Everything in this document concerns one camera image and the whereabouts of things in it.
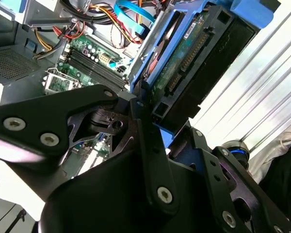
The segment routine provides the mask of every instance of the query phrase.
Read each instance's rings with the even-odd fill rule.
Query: ram slot
[[[90,77],[94,81],[109,87],[110,89],[112,89],[116,93],[118,93],[118,92],[120,92],[122,90],[121,87],[119,87],[118,85],[115,85],[114,83],[112,83],[109,80],[105,79],[100,74],[97,74],[96,72],[92,71],[88,67],[84,66],[83,63],[80,63],[78,60],[70,59],[69,60],[69,65],[71,65],[75,69],[79,70],[80,72],[82,72],[86,76]]]
[[[89,69],[102,75],[103,77],[117,84],[118,86],[125,85],[125,81],[119,75],[113,73],[112,71],[109,71],[108,68],[98,64],[97,62],[91,60],[90,58],[85,57],[82,53],[73,50],[70,54],[70,57],[84,62],[84,65],[87,66]]]

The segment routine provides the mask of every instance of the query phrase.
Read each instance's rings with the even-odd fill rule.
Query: wire bundle
[[[117,19],[115,13],[109,11],[104,6],[98,6],[98,5],[90,5],[89,10],[98,10],[98,11],[103,12],[106,16],[109,17],[109,19],[113,22],[115,27],[121,32],[121,34],[129,42],[134,43],[134,44],[141,44],[141,41],[135,40],[135,38],[132,37],[131,33],[127,30],[124,24]]]

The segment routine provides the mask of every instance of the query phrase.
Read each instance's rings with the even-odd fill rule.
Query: circuit chip
[[[89,51],[87,49],[83,49],[82,53],[86,56],[89,53]]]

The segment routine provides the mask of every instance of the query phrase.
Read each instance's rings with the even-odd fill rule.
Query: black plastic arm
[[[84,118],[97,109],[113,108],[117,100],[109,88],[94,85],[0,106],[0,159],[34,169],[39,169],[37,164],[41,170],[57,168],[75,145]]]

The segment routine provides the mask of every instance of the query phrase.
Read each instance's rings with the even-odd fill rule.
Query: screw
[[[110,91],[105,91],[105,94],[106,94],[107,96],[109,96],[109,97],[112,97],[112,96],[113,96],[113,94],[112,94]]]
[[[228,152],[225,149],[222,149],[222,152],[225,156],[228,156]]]
[[[203,136],[203,134],[202,134],[200,131],[198,131],[198,130],[195,130],[195,133],[197,133],[197,135],[198,135],[199,137],[202,137],[202,136]]]
[[[44,133],[40,137],[41,142],[49,147],[54,147],[59,143],[59,138],[53,133]]]
[[[157,194],[162,202],[169,204],[173,200],[173,195],[171,192],[165,187],[159,187],[157,190]]]
[[[143,103],[141,103],[141,102],[139,102],[139,101],[137,102],[137,104],[138,104],[138,105],[140,105],[141,107],[143,107],[143,106],[144,106],[144,104],[143,104]]]
[[[230,228],[236,227],[236,221],[230,212],[224,210],[222,212],[222,217],[224,221],[228,224],[228,226],[230,226]]]
[[[8,130],[20,131],[26,127],[26,122],[18,117],[9,117],[4,120],[3,125]]]
[[[283,231],[278,226],[274,225],[274,228],[277,233],[283,233]]]

